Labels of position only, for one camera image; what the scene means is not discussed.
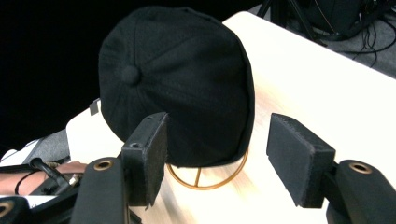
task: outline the table surface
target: table surface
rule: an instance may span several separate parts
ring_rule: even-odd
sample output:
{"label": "table surface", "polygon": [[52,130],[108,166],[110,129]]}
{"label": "table surface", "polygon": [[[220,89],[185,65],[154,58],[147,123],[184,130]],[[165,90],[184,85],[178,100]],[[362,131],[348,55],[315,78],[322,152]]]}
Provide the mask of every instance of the table surface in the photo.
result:
{"label": "table surface", "polygon": [[[296,207],[268,161],[274,112],[299,120],[335,148],[335,161],[369,163],[396,186],[396,80],[248,12],[224,24],[244,44],[254,76],[256,117],[245,167],[212,190],[186,188],[165,171],[154,206],[131,207],[144,223],[327,223],[327,201],[322,209]],[[200,185],[227,177],[239,163],[204,169]],[[195,172],[177,169],[191,183]]]}

